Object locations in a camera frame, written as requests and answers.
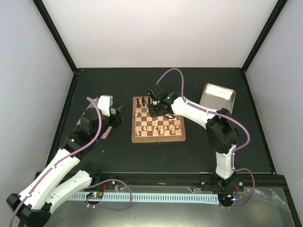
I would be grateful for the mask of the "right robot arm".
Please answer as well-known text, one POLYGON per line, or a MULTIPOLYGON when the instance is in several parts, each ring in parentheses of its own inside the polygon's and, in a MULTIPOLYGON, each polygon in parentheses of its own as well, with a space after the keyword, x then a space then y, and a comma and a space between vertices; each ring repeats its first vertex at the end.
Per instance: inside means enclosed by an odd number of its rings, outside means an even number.
POLYGON ((239 133, 232 122, 230 112, 222 108, 219 111, 206 110, 188 99, 172 92, 149 91, 149 113, 152 117, 176 114, 192 120, 206 129, 210 146, 215 150, 215 185, 225 191, 232 186, 234 174, 232 155, 236 149, 239 133))

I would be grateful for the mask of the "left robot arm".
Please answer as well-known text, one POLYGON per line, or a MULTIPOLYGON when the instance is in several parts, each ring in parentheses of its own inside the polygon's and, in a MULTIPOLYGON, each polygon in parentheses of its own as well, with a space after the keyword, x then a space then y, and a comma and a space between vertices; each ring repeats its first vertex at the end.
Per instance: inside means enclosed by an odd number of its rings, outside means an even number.
POLYGON ((43 227, 51 214, 77 192, 101 185, 101 171, 86 164, 74 176, 62 179, 95 147, 110 128, 122 124, 124 106, 104 109, 90 107, 78 120, 60 149, 40 175, 19 194, 12 193, 6 202, 13 212, 9 225, 19 218, 28 227, 43 227))

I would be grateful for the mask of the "row of dark chess pieces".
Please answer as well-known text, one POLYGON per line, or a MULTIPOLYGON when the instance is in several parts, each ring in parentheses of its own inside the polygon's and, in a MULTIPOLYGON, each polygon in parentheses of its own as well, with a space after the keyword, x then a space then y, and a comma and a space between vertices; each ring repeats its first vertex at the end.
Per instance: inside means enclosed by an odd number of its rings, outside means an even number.
POLYGON ((147 108, 148 104, 152 104, 153 100, 149 96, 137 96, 134 98, 134 106, 136 108, 147 108))

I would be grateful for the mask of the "wooden chess board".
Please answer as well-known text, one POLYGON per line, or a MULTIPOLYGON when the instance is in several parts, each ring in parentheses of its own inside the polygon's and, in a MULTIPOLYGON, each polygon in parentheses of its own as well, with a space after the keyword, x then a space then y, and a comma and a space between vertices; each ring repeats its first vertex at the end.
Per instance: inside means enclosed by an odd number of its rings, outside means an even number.
POLYGON ((150 116, 147 96, 133 97, 132 142, 176 142, 186 140, 184 117, 180 115, 150 116))

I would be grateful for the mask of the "small circuit board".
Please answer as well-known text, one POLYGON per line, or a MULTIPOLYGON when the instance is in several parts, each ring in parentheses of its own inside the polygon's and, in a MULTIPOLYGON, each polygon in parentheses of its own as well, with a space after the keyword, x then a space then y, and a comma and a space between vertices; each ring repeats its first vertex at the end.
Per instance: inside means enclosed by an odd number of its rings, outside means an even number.
POLYGON ((100 200, 103 198, 103 192, 90 192, 87 194, 87 199, 97 199, 100 200))

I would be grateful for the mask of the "gold metal tin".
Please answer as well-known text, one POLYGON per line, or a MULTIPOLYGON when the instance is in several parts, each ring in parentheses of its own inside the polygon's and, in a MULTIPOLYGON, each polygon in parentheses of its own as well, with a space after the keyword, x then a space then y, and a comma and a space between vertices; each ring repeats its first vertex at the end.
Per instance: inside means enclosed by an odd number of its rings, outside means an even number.
POLYGON ((225 108, 232 113, 235 96, 235 90, 207 83, 202 92, 199 104, 215 110, 225 108))

